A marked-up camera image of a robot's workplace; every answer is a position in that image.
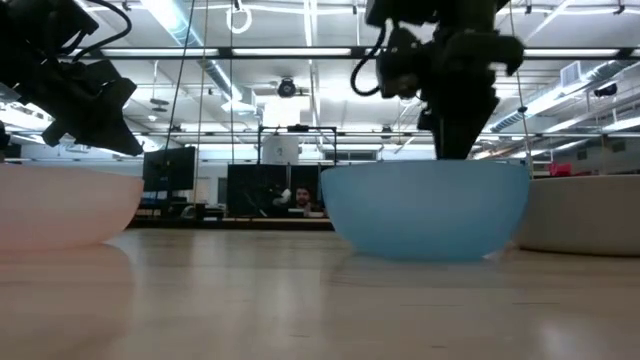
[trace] computer monitor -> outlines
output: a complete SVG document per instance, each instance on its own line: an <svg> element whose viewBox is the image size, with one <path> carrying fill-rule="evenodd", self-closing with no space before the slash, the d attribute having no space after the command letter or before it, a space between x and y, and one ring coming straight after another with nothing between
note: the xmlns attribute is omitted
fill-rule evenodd
<svg viewBox="0 0 640 360"><path fill-rule="evenodd" d="M145 153L144 191L192 190L195 159L195 147Z"/></svg>

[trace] ceiling duct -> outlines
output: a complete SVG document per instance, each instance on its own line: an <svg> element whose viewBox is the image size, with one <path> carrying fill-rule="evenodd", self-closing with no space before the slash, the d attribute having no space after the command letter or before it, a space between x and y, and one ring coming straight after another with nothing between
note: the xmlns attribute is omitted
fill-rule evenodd
<svg viewBox="0 0 640 360"><path fill-rule="evenodd" d="M524 99L524 104L528 108L526 117L533 117L571 99L570 95L577 91L601 86L604 82L635 64L637 64L636 61L630 60L615 60L606 63L577 61L561 70L560 80ZM522 115L518 112L518 108L515 108L509 115L494 122L490 130L500 132L521 120Z"/></svg>
<svg viewBox="0 0 640 360"><path fill-rule="evenodd" d="M185 46L187 40L189 47L205 46L200 31L193 24L189 27L190 13L180 0L141 0L141 2L180 46ZM200 59L197 63L228 101L244 100L243 93L231 83L229 76L216 61Z"/></svg>

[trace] ceiling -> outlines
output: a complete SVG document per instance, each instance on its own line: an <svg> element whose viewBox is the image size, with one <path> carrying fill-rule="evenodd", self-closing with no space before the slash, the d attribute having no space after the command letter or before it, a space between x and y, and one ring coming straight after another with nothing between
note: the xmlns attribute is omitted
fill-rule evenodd
<svg viewBox="0 0 640 360"><path fill-rule="evenodd" d="M311 0L308 6L317 16L310 16L311 25L305 25L305 1L307 0L245 0L243 6L251 9L253 21L241 34L232 34L226 24L226 11L229 2L195 1L193 27L206 38L208 47L305 47L305 46L372 46L378 36L378 30L364 23L362 0L318 0L317 5ZM120 6L121 0L110 0ZM86 0L86 6L93 6ZM184 6L190 8L192 1L184 0ZM640 44L640 0L626 0L627 11L621 15L611 12L618 6L617 0L532 0L535 11L525 15L525 0L515 1L513 6L513 26L518 37L526 40L526 45L537 47L636 47ZM139 1L129 1L132 10L128 16L133 23L132 32L124 39L109 46L112 47L176 47L178 44L165 30L160 22ZM361 11L352 13L356 4ZM564 11L554 12L559 6L567 6ZM123 23L111 11L90 8L90 14L99 22L100 29L85 39L81 46L88 46L100 39L119 32ZM245 14L235 14L234 24L242 25ZM504 34L512 32L511 18L508 14L500 14L496 19L496 27ZM433 31L432 26L421 29L412 28L421 39L427 41ZM380 131L382 126L389 125L395 130L411 131L415 129L416 116L420 104L413 102L404 104L397 99L382 100L379 96L370 98L358 97L349 85L349 77L355 60L220 60L217 62L231 82L236 86L252 88L259 103L269 102L274 98L274 84L283 77L291 77L295 84L304 89L312 86L311 74L316 74L313 85L316 96L318 118L315 124L336 126L355 131ZM174 125L182 125L190 131L197 130L201 121L203 130L229 130L233 123L234 131L256 129L258 119L253 114L229 113L222 109L227 101L212 80L203 74L202 68L195 60L181 61L162 60L154 72L154 62L147 60L117 60L115 66L125 77L138 84L138 90L131 98L129 106L124 110L125 117L131 124L140 128L166 130L169 124L171 107L176 96L176 84L183 66L177 100L175 101ZM536 91L548 87L559 80L560 70L569 65L569 61L527 61L520 70L520 89L527 98ZM624 75L623 90L628 94L635 93L635 72ZM374 64L367 64L360 73L360 88L375 86ZM520 104L518 98L518 80L500 74L496 81L501 103L494 117L488 122L493 124L514 111ZM170 102L166 113L154 113L149 100L162 99ZM461 106L465 99L460 98ZM594 99L592 106L605 106L612 99ZM302 107L300 121L313 125L311 99L305 96L299 103ZM587 111L586 96L574 94L571 101L552 107L528 121L533 131L542 131L563 120L583 114ZM150 121L149 115L158 117ZM189 143L194 139L177 139ZM208 139L202 141L230 141L229 139ZM428 143L428 138L415 139L413 144ZM494 143L493 147L504 144Z"/></svg>

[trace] table surface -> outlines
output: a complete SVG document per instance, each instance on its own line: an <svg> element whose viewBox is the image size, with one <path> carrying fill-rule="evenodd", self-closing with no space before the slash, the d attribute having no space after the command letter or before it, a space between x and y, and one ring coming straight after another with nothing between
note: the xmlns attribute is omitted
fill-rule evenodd
<svg viewBox="0 0 640 360"><path fill-rule="evenodd" d="M354 256L330 232L131 230L0 254L0 357L633 359L640 262Z"/></svg>

